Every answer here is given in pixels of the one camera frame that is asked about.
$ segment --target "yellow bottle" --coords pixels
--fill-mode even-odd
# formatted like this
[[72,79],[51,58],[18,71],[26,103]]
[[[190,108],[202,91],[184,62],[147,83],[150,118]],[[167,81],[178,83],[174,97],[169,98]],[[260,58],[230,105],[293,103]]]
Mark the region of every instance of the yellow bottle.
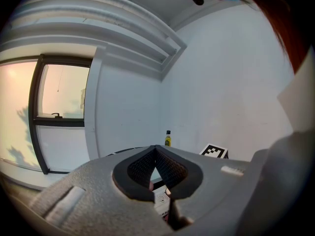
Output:
[[166,138],[165,138],[165,146],[170,146],[172,144],[172,138],[171,138],[171,131],[167,130],[166,131]]

